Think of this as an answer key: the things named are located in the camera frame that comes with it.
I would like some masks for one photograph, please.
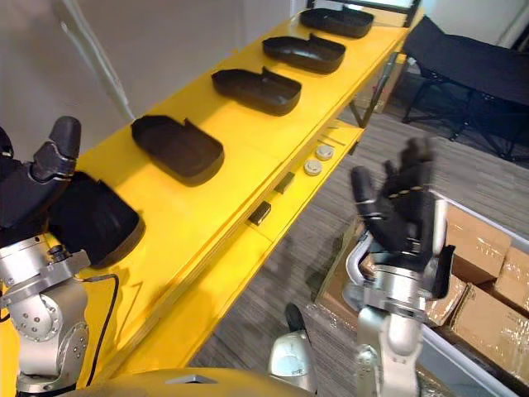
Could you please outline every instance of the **black plastic tray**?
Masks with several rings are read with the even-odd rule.
[[[312,8],[303,11],[299,18],[299,21],[305,26],[341,36],[354,37],[355,39],[367,35],[371,25],[373,25],[373,20],[373,14],[351,10],[347,7],[343,7],[341,11]]]
[[[110,266],[131,252],[145,223],[134,209],[101,180],[76,172],[48,209],[50,232],[70,252],[85,250],[91,266]]]
[[[165,172],[187,186],[210,180],[224,162],[222,143],[168,116],[144,116],[132,123],[132,137]]]
[[[276,60],[318,73],[332,73],[344,59],[346,47],[313,35],[308,40],[291,36],[271,37],[263,41],[263,51]]]
[[[257,74],[244,69],[220,70],[212,75],[222,95],[275,116],[289,113],[299,102],[301,84],[272,73],[265,67]]]

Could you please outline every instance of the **floor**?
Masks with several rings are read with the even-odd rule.
[[[350,112],[341,118],[353,122]],[[311,302],[355,216],[350,170],[364,165],[380,183],[383,160],[396,160],[408,138],[430,134],[395,116],[375,115],[354,155],[342,161],[293,224],[192,364],[266,371],[274,339],[287,332],[283,310],[292,301],[303,308],[316,350],[318,394],[355,395],[355,335]],[[445,138],[435,142],[435,189],[528,238],[529,170]]]

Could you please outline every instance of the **yellow table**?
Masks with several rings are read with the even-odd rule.
[[[112,186],[146,223],[136,249],[103,271],[118,274],[122,285],[96,382],[117,372],[188,363],[360,138],[362,129],[336,122],[336,116],[395,51],[406,31],[375,26],[359,40],[316,32],[347,48],[341,67],[323,76],[265,57],[261,37],[157,105],[149,114],[180,121],[187,117],[224,145],[221,170],[198,187],[183,186],[153,165],[134,144],[128,126],[82,156],[79,168]],[[266,37],[306,38],[309,32],[294,18]],[[245,108],[212,87],[215,70],[260,71],[262,66],[302,83],[299,104],[288,115],[274,117]],[[301,167],[318,140],[334,146],[336,153],[323,163],[320,175],[308,177]],[[285,194],[275,193],[290,170],[296,174],[292,186]],[[272,204],[271,214],[261,226],[250,225],[246,219],[264,199]],[[86,270],[81,276],[98,273]],[[79,386],[88,377],[112,283],[86,288],[91,336]],[[0,325],[0,349],[2,395],[12,395],[18,340],[11,325]]]

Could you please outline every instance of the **black cable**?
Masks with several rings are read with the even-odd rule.
[[[95,283],[97,281],[114,279],[114,292],[112,293],[112,300],[110,301],[110,307],[108,308],[107,318],[105,318],[105,323],[101,329],[101,335],[99,336],[98,345],[96,346],[96,353],[93,356],[92,369],[90,370],[90,376],[86,382],[86,387],[89,387],[92,384],[93,376],[96,373],[96,366],[98,365],[99,352],[101,351],[102,340],[105,338],[105,332],[107,331],[108,323],[110,322],[110,317],[112,316],[112,311],[114,310],[114,305],[116,304],[117,291],[119,289],[119,278],[117,275],[97,275],[94,277],[89,277],[87,279],[81,279],[84,283]]]

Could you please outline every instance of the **cardboard box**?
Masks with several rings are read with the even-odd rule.
[[[455,277],[450,276],[450,289],[444,299],[434,300],[427,303],[426,314],[428,325],[431,327],[440,327],[444,325],[450,315],[454,312],[457,304],[461,301],[466,289],[466,283]]]
[[[344,233],[341,249],[316,297],[316,303],[341,318],[352,329],[356,329],[358,325],[358,312],[353,310],[342,298],[341,291],[349,279],[346,270],[347,256],[355,247],[363,231],[362,222],[355,221]]]
[[[455,246],[452,273],[474,285],[495,280],[511,246],[511,237],[452,205],[446,220],[446,244]]]
[[[464,342],[529,385],[529,319],[470,285],[446,331],[449,339]]]
[[[529,315],[529,255],[511,247],[498,279],[488,291],[507,306]]]

